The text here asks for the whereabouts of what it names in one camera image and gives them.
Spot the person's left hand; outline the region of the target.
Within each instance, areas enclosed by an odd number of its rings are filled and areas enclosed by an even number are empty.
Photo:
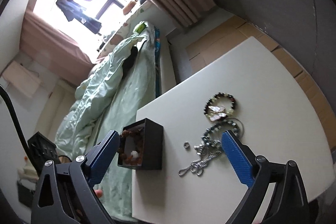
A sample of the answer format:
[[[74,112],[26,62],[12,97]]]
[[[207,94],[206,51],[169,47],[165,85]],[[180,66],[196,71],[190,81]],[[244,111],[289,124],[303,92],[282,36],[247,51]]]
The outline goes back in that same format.
[[[68,156],[65,155],[59,156],[59,160],[62,164],[69,163],[72,161]],[[94,192],[96,193],[96,196],[98,198],[101,198],[103,196],[103,191],[101,189],[95,189]]]

